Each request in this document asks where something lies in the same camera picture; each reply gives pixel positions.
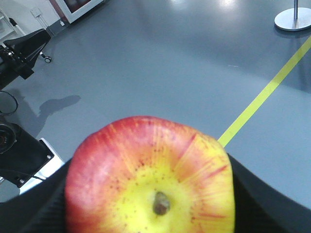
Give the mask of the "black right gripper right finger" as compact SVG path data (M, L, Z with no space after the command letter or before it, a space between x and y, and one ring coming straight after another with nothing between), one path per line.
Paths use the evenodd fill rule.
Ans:
M278 192L229 155L236 233L309 233L311 210Z

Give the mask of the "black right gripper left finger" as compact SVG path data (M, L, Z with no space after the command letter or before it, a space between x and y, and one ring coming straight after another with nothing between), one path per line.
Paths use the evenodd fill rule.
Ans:
M2 233L65 233L65 183L70 161L22 195L0 205Z

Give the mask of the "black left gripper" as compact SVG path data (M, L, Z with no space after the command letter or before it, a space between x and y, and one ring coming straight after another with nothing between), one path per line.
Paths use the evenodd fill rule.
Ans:
M0 123L0 176L21 188L43 168L54 154L14 123Z

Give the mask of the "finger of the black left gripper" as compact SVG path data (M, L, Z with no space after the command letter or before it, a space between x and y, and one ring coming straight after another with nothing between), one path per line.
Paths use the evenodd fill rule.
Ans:
M13 80L19 76L29 78L36 60L51 36L40 29L16 39L4 41L2 46L2 78Z

